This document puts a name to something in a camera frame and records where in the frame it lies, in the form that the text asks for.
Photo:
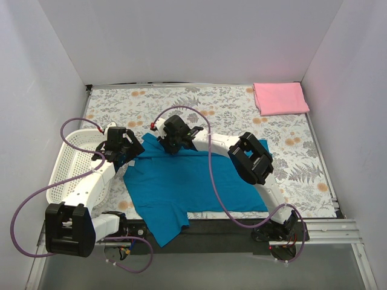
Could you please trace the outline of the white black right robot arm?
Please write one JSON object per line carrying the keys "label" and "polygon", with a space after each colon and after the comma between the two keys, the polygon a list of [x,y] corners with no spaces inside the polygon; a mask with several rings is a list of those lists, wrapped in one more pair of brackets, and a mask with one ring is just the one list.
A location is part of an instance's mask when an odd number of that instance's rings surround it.
{"label": "white black right robot arm", "polygon": [[254,186],[269,213],[262,222],[249,226],[253,237],[262,241],[296,239],[298,212],[285,203],[273,174],[273,158],[253,134],[246,132],[241,136],[230,136],[198,126],[190,128],[177,115],[167,120],[155,120],[151,130],[158,132],[157,140],[169,154],[185,148],[228,157],[239,177]]}

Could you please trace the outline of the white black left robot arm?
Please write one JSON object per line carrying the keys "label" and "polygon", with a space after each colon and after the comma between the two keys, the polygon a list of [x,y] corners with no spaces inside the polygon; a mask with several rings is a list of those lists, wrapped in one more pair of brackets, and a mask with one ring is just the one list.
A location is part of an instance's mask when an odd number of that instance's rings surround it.
{"label": "white black left robot arm", "polygon": [[46,191],[45,247],[49,253],[88,257],[96,242],[125,240],[126,216],[107,211],[93,218],[111,180],[122,166],[144,152],[132,130],[110,123],[104,132],[80,129],[62,143]]}

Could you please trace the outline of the teal blue t shirt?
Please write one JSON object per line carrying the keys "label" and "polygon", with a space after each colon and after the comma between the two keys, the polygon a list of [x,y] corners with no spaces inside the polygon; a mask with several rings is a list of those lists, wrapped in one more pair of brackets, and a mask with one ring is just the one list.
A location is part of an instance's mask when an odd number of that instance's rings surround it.
{"label": "teal blue t shirt", "polygon": [[256,189],[244,182],[231,160],[181,149],[167,154],[156,137],[142,137],[144,152],[128,166],[123,181],[136,212],[163,247],[189,225],[188,213],[263,211]]}

